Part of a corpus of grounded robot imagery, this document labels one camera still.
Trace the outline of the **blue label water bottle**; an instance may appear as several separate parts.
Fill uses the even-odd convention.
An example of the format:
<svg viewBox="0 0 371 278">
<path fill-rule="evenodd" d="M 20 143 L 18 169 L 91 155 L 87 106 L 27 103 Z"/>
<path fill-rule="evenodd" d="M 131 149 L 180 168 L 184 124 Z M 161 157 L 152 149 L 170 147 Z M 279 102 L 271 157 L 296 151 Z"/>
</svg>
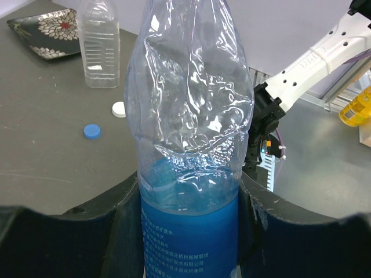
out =
<svg viewBox="0 0 371 278">
<path fill-rule="evenodd" d="M 254 93 L 226 1 L 148 1 L 129 61 L 147 277 L 236 277 Z"/>
</svg>

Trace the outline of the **large clear plastic bottle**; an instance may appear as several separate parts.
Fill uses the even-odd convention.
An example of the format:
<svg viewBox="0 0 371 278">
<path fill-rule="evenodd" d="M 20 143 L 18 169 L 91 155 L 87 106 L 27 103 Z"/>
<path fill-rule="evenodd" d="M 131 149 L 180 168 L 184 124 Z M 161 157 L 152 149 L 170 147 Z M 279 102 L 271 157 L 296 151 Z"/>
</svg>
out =
<svg viewBox="0 0 371 278">
<path fill-rule="evenodd" d="M 120 83 L 119 19 L 113 1 L 80 1 L 77 25 L 85 82 L 112 89 Z"/>
</svg>

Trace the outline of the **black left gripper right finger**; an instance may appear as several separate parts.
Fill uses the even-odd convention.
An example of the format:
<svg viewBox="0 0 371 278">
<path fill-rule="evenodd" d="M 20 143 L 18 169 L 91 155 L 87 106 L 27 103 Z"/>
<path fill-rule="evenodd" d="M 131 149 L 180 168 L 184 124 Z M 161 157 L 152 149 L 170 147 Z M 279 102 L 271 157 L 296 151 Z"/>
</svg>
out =
<svg viewBox="0 0 371 278">
<path fill-rule="evenodd" d="M 299 207 L 243 174 L 242 277 L 370 277 L 370 214 L 335 219 Z"/>
</svg>

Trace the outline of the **white bottle cap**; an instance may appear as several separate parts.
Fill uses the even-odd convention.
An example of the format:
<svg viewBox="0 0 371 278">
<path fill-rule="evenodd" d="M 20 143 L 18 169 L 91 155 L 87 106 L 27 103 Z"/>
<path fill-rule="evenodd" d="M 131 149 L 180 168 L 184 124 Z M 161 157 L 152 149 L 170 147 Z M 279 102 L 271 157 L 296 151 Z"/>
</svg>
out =
<svg viewBox="0 0 371 278">
<path fill-rule="evenodd" d="M 115 102 L 112 105 L 111 112 L 117 118 L 125 118 L 126 117 L 126 111 L 125 111 L 124 102 L 123 101 Z"/>
</svg>

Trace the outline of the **blue bottle cap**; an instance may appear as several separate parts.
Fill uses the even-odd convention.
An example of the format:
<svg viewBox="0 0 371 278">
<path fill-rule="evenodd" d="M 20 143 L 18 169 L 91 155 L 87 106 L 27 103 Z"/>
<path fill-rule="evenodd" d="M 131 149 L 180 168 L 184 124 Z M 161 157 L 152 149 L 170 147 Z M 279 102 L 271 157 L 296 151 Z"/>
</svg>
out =
<svg viewBox="0 0 371 278">
<path fill-rule="evenodd" d="M 96 124 L 88 124 L 83 129 L 83 135 L 88 140 L 95 140 L 101 136 L 101 128 Z"/>
</svg>

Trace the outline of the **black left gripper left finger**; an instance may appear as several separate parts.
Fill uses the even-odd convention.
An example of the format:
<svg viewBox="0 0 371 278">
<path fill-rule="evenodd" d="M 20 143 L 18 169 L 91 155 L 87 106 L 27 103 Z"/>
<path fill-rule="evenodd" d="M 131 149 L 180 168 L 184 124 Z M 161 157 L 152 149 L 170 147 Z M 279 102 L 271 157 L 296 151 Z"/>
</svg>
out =
<svg viewBox="0 0 371 278">
<path fill-rule="evenodd" d="M 73 207 L 46 215 L 1 207 L 2 277 L 142 277 L 137 176 Z"/>
</svg>

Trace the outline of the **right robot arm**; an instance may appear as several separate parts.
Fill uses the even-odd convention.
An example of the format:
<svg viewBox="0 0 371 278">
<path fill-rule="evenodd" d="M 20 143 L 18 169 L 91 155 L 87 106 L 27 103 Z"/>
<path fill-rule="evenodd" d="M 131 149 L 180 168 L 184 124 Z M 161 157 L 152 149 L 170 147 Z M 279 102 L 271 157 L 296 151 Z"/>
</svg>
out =
<svg viewBox="0 0 371 278">
<path fill-rule="evenodd" d="M 314 46 L 254 89 L 254 110 L 243 171 L 256 175 L 261 143 L 308 89 L 370 49 L 370 1 L 352 1 L 347 13 Z"/>
</svg>

